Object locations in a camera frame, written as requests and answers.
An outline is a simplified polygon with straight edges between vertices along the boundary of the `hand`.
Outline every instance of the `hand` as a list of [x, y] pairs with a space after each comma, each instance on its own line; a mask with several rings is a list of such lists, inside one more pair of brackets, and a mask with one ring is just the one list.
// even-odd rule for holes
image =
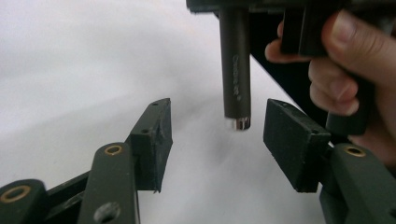
[[[278, 26], [282, 37], [283, 23]], [[268, 61], [295, 63], [310, 61], [310, 96], [318, 107], [339, 115], [357, 111], [358, 84], [350, 71], [375, 84], [375, 108], [364, 135], [349, 136], [356, 145], [366, 147], [396, 171], [396, 40], [342, 10], [323, 26], [322, 43], [327, 58], [283, 55], [281, 39], [265, 49]]]

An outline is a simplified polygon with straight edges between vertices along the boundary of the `fingernail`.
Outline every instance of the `fingernail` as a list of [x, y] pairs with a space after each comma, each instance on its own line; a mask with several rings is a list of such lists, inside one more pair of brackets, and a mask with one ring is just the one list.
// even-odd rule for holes
[[344, 113], [346, 116], [351, 116], [359, 109], [359, 101], [354, 100], [351, 102], [344, 102], [337, 104], [338, 109], [340, 112]]
[[330, 84], [330, 90], [332, 91], [332, 95], [336, 100], [342, 99], [349, 87], [350, 83], [345, 83], [345, 81], [342, 79], [336, 79]]
[[338, 13], [332, 28], [332, 37], [336, 44], [344, 46], [349, 42], [356, 31], [355, 22], [345, 11]]

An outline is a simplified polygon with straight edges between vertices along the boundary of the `finger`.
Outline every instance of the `finger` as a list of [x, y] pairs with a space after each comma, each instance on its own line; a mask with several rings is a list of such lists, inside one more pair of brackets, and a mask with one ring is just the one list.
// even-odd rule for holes
[[313, 59], [308, 75], [312, 83], [334, 101], [350, 101], [358, 92], [356, 81], [329, 58]]
[[265, 48], [265, 57], [269, 62], [272, 63], [303, 63], [309, 62], [311, 59], [307, 57], [301, 57], [297, 54], [283, 54], [280, 52], [280, 45], [282, 41], [280, 39], [274, 40]]
[[349, 101], [337, 102], [315, 85], [311, 85], [309, 94], [315, 105], [333, 114], [349, 116], [354, 114], [359, 108], [359, 101], [356, 98]]
[[323, 26], [322, 42], [329, 56], [346, 70], [383, 87], [396, 85], [396, 40], [346, 11]]
[[278, 26], [277, 26], [277, 36], [282, 37], [283, 36], [283, 27], [284, 27], [284, 22], [282, 21]]

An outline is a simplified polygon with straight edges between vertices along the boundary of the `black handle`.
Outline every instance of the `black handle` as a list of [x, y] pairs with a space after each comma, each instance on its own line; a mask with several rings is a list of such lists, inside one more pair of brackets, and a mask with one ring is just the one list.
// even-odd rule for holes
[[358, 111], [351, 116], [340, 116], [329, 113], [326, 121], [327, 130], [344, 136], [364, 134], [370, 110], [374, 104], [375, 88], [373, 83], [361, 77], [351, 76], [355, 78], [359, 85], [357, 94], [359, 100]]

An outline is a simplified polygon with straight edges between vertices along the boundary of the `metal pivot joint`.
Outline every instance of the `metal pivot joint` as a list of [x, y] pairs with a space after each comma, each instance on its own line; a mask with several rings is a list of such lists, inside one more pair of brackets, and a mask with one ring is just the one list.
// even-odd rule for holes
[[293, 105], [268, 100], [263, 140], [298, 192], [316, 192], [329, 224], [396, 223], [396, 179], [370, 150], [328, 146], [330, 133]]
[[125, 143], [96, 151], [89, 172], [48, 191], [33, 179], [0, 188], [0, 223], [138, 224], [137, 191], [161, 191], [172, 143], [171, 102], [153, 102]]

